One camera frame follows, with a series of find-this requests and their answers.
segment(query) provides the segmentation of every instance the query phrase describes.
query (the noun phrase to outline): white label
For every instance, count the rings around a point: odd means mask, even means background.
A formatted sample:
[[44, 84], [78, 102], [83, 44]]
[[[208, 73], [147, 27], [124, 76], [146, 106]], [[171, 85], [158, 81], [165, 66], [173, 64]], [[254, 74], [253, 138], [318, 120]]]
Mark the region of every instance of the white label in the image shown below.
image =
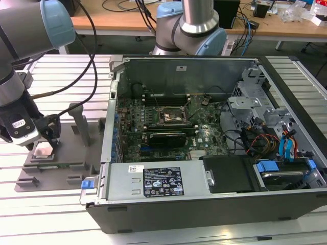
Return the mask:
[[39, 169], [57, 169], [57, 166], [44, 166], [44, 167], [39, 167]]
[[128, 166], [129, 173], [143, 173], [144, 165], [131, 165]]
[[183, 188], [179, 187], [179, 188], [171, 188], [172, 191], [182, 191]]
[[12, 126], [14, 127], [14, 129], [18, 129], [22, 126], [24, 126], [26, 124], [25, 120], [22, 119], [22, 120], [19, 120], [19, 121], [16, 121], [12, 124]]
[[176, 71], [186, 71], [187, 68], [187, 66], [176, 66]]

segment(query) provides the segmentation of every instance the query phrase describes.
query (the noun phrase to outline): connector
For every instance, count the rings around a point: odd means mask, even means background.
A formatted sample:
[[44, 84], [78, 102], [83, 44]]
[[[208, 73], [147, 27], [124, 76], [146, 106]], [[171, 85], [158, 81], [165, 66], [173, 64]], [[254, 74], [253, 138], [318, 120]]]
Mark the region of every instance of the connector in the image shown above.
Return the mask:
[[259, 126], [266, 125], [265, 122], [264, 122], [261, 118], [259, 118], [259, 117], [256, 117], [256, 118], [254, 119], [254, 122], [255, 122], [257, 125], [259, 125]]
[[252, 128], [252, 126], [250, 124], [248, 124], [247, 122], [241, 121], [240, 124], [246, 130], [250, 130]]

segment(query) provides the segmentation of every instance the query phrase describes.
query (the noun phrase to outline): sticker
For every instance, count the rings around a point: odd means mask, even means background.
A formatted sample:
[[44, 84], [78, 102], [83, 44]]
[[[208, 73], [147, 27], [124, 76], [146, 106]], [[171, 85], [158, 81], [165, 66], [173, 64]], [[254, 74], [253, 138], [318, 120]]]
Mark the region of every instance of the sticker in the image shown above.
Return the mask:
[[130, 165], [128, 166], [129, 173], [142, 173], [143, 172], [143, 165]]
[[176, 71], [186, 71], [187, 68], [187, 66], [176, 66]]
[[184, 195], [180, 167], [143, 169], [146, 198]]
[[25, 120], [22, 119], [22, 120], [12, 123], [12, 126], [14, 127], [14, 129], [18, 129], [18, 128], [24, 126], [25, 124], [26, 124]]
[[43, 166], [43, 167], [39, 167], [38, 169], [57, 169], [57, 166]]

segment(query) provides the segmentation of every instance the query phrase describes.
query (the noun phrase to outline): black box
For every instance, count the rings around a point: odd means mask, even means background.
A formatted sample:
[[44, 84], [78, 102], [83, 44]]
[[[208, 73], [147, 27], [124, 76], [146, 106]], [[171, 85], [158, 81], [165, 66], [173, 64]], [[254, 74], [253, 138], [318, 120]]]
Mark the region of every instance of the black box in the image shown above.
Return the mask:
[[65, 6], [69, 15], [71, 17], [73, 17], [76, 10], [78, 9], [78, 4], [75, 2], [75, 0], [59, 0], [59, 1]]
[[253, 16], [258, 18], [265, 18], [270, 5], [257, 4], [255, 6]]
[[214, 9], [219, 14], [219, 26], [221, 28], [233, 28], [240, 2], [240, 0], [214, 0]]

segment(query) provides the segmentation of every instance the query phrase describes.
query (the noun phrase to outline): floor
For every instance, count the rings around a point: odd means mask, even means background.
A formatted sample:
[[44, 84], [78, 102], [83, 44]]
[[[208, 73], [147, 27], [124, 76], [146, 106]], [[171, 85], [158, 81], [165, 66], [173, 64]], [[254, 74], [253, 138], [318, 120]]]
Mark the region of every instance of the floor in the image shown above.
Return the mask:
[[[94, 39], [92, 36], [85, 36], [84, 43], [90, 51], [93, 50]], [[155, 46], [154, 37], [142, 37], [140, 42], [135, 37], [126, 36], [101, 36], [103, 45], [98, 48], [99, 54], [148, 54]], [[306, 53], [301, 53], [305, 42], [285, 42], [282, 50], [275, 50], [277, 42], [254, 40], [249, 46], [245, 55], [249, 56], [296, 56], [306, 68], [316, 75], [321, 65], [327, 61], [327, 45], [315, 43], [307, 48]], [[69, 45], [71, 54], [85, 53], [78, 41]], [[242, 50], [238, 50], [235, 55], [241, 55]], [[320, 72], [318, 81], [327, 86], [327, 66]]]

